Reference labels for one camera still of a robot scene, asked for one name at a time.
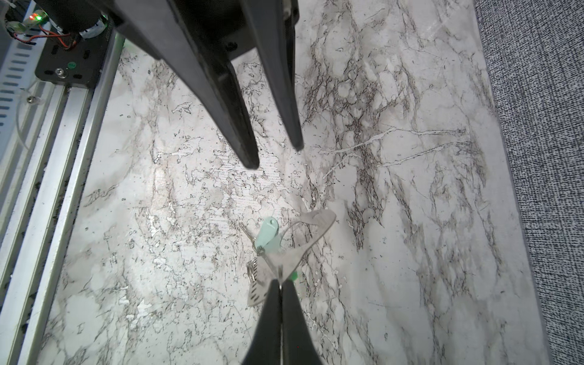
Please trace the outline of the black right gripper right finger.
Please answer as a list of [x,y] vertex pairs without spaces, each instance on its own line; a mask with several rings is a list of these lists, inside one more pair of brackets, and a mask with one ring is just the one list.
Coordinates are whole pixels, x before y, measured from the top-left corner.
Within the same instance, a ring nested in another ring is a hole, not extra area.
[[281,286],[283,364],[321,364],[294,283]]

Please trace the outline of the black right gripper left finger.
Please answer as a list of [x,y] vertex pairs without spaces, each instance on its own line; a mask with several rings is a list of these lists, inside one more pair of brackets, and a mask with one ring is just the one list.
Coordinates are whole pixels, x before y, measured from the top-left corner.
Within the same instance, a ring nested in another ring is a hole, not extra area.
[[281,290],[278,280],[269,285],[252,343],[243,364],[281,363]]

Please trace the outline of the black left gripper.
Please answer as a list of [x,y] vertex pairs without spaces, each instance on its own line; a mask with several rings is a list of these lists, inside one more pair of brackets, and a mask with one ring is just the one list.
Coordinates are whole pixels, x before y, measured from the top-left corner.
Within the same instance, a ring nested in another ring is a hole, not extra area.
[[297,0],[114,1],[112,7],[124,35],[170,66],[251,170],[259,168],[259,150],[229,59],[257,48],[290,142],[304,148],[294,89]]

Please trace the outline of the pale green key tag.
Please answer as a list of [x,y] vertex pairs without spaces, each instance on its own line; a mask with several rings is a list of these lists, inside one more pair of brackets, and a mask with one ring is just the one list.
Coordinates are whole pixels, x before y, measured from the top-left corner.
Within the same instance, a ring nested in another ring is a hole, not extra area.
[[277,240],[279,223],[273,217],[266,217],[254,241],[255,250],[261,253],[272,253],[280,249],[280,240]]

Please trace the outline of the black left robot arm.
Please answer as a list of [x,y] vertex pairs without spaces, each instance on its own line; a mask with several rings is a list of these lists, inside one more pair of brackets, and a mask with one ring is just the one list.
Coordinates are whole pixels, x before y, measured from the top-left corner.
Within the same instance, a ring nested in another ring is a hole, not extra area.
[[296,1],[42,1],[40,7],[58,28],[77,34],[107,16],[121,35],[170,66],[252,170],[259,150],[232,62],[256,50],[290,142],[304,147],[294,91]]

